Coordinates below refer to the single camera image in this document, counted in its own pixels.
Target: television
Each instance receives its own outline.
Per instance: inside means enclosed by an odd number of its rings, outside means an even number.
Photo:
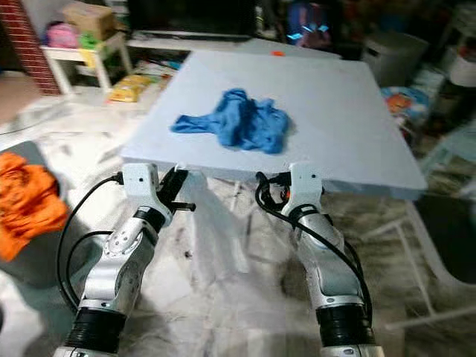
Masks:
[[[128,0],[133,31],[154,36],[246,40],[255,26],[254,0]]]

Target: yellow package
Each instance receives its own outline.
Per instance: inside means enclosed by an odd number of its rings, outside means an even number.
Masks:
[[[151,83],[151,79],[137,74],[124,77],[114,85],[109,94],[110,100],[137,102],[139,94]]]

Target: orange cloth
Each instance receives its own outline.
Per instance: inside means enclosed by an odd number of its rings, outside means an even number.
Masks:
[[[34,237],[58,231],[68,207],[55,178],[12,152],[0,155],[0,258],[11,261]]]

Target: blue towel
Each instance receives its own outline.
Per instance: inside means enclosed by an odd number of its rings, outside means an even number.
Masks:
[[[261,149],[267,154],[283,150],[283,137],[289,118],[273,107],[272,99],[257,102],[243,89],[223,93],[215,111],[201,117],[182,115],[170,127],[173,132],[211,132],[221,145],[245,150]]]

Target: black screen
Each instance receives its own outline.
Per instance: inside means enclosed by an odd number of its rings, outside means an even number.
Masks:
[[[133,30],[252,35],[254,0],[128,0]]]

